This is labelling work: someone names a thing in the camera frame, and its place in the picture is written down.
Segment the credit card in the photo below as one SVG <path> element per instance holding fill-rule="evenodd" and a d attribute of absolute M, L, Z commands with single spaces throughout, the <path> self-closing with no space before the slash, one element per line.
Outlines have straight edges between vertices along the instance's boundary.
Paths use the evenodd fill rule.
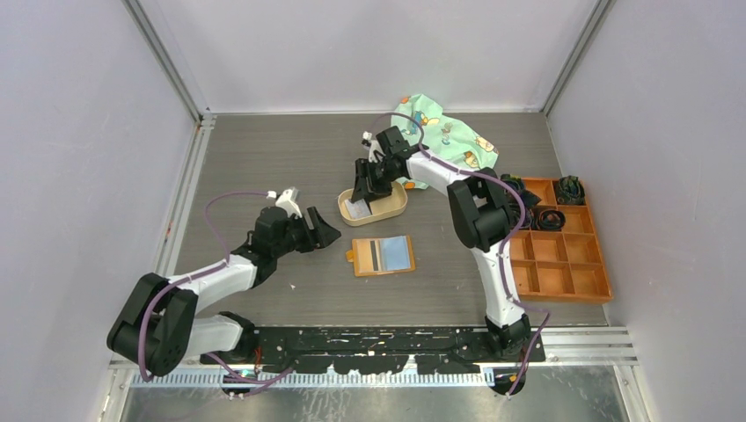
<path fill-rule="evenodd" d="M 369 204 L 366 200 L 358 200 L 355 202 L 345 200 L 343 205 L 347 210 L 350 220 L 361 220 L 372 216 Z"/>

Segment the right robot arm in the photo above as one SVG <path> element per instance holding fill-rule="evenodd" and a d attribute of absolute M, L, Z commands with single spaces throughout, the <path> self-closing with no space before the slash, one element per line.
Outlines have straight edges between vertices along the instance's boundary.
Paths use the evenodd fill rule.
<path fill-rule="evenodd" d="M 530 320 L 518 304 L 509 261 L 516 221 L 494 171 L 462 169 L 423 146 L 406 141 L 397 127 L 364 133 L 366 158 L 355 162 L 350 203 L 376 215 L 398 179 L 420 181 L 448 198 L 453 228 L 474 256 L 486 295 L 486 341 L 497 360 L 512 360 L 531 337 Z"/>

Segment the orange leather card holder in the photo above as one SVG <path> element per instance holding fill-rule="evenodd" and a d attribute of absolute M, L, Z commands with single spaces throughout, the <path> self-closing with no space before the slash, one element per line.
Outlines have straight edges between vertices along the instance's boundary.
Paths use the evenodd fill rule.
<path fill-rule="evenodd" d="M 346 260 L 356 277 L 372 277 L 415 270 L 410 236 L 353 239 Z"/>

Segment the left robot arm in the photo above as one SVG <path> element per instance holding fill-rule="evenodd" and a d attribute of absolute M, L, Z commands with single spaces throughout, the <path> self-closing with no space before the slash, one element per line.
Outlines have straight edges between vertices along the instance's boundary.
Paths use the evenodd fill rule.
<path fill-rule="evenodd" d="M 171 278 L 144 274 L 114 320 L 106 346 L 137 364 L 147 379 L 170 374 L 185 358 L 213 352 L 247 362 L 257 349 L 252 322 L 229 311 L 208 318 L 199 313 L 261 285 L 281 257 L 324 249 L 340 236 L 315 207 L 306 214 L 265 207 L 246 240 L 226 258 Z"/>

